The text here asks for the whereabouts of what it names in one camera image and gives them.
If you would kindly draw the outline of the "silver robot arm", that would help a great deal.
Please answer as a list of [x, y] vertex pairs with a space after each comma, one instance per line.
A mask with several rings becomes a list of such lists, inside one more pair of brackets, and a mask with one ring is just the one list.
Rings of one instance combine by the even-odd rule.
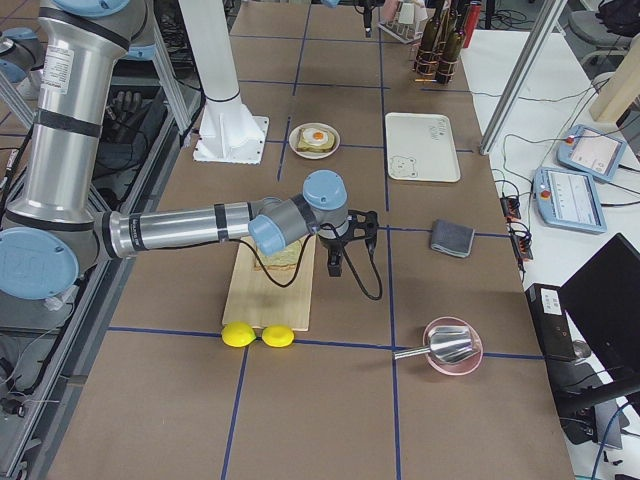
[[196, 210], [122, 215], [87, 207], [116, 62], [149, 39], [149, 1], [44, 1], [49, 36], [24, 188], [4, 213], [1, 288], [39, 300], [67, 290], [105, 258], [239, 242], [256, 258], [318, 236], [337, 276], [346, 247], [377, 242], [375, 212], [352, 210], [342, 178], [318, 170], [299, 194]]

